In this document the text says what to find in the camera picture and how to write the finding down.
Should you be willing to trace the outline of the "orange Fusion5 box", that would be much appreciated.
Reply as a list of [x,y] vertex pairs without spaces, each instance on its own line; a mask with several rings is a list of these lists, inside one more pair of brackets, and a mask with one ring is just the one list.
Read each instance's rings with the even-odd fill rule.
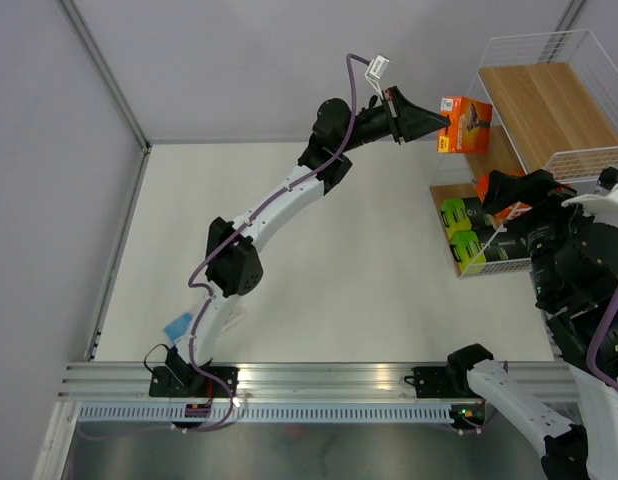
[[441,115],[449,125],[438,132],[442,154],[484,154],[488,150],[493,106],[469,97],[443,97]]
[[[523,170],[518,169],[508,172],[492,170],[491,172],[482,175],[475,182],[475,190],[482,204],[484,204],[485,202],[489,203],[490,201],[495,200],[499,196],[497,190],[503,185],[503,181],[500,180],[500,177],[505,176],[522,178],[525,177],[526,174]],[[529,210],[529,205],[526,205],[524,203],[514,203],[496,214],[491,214],[491,217],[494,222],[501,224],[505,220],[511,220],[513,218],[516,218]]]

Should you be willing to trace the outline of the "small green black razor box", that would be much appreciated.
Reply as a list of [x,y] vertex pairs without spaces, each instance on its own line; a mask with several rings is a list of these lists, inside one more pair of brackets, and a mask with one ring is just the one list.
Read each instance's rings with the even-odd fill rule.
[[458,232],[497,229],[495,220],[483,211],[478,197],[447,198],[442,202],[439,213],[449,240]]

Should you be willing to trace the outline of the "large green black razor box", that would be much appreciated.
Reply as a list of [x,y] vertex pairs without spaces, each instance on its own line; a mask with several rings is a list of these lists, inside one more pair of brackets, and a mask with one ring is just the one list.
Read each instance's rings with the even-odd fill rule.
[[461,271],[470,265],[528,257],[528,249],[518,236],[507,231],[497,233],[490,227],[455,233],[450,249]]

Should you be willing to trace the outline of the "clear blue blister razor pack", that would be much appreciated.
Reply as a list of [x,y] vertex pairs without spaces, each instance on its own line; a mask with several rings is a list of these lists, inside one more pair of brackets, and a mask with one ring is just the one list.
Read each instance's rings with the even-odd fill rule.
[[[185,311],[180,316],[172,320],[168,325],[163,328],[163,333],[171,344],[175,344],[181,337],[185,335],[189,326],[192,324],[199,310],[192,308]],[[229,316],[225,319],[221,328],[221,333],[229,331],[233,327],[237,326],[240,322],[248,317],[247,312],[240,306],[234,307]]]

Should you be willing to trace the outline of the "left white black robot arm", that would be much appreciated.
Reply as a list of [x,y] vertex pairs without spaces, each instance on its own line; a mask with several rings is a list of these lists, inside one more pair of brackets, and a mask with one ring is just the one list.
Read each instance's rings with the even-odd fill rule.
[[397,87],[373,96],[367,107],[332,98],[323,102],[307,147],[285,180],[258,206],[232,220],[214,219],[206,257],[188,285],[205,297],[199,312],[150,368],[154,398],[229,398],[237,368],[214,367],[215,345],[241,297],[263,278],[260,253],[268,241],[311,203],[336,187],[352,163],[346,152],[385,137],[410,142],[449,126],[448,117],[408,101]]

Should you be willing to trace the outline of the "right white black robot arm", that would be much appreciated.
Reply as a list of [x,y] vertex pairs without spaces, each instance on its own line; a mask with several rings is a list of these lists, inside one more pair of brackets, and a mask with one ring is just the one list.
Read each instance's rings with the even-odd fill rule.
[[517,383],[479,344],[451,353],[448,388],[475,395],[502,414],[535,449],[549,479],[618,479],[618,169],[605,168],[600,192],[579,194],[545,170],[492,171],[482,203],[527,248],[537,307],[579,395],[571,421]]

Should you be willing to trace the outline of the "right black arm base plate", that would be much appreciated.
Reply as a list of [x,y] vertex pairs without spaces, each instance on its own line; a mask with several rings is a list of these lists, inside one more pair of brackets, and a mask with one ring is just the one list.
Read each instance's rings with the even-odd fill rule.
[[478,399],[466,381],[445,366],[420,366],[412,369],[412,383],[418,398]]

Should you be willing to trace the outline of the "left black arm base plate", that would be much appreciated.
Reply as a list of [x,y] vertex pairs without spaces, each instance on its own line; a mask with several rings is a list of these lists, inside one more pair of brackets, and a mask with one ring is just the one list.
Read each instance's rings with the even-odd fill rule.
[[155,367],[148,395],[152,398],[228,398],[227,390],[209,376],[217,377],[232,394],[236,393],[239,374],[237,367],[210,365],[204,371],[207,376],[201,375],[190,365],[181,371],[167,366]]

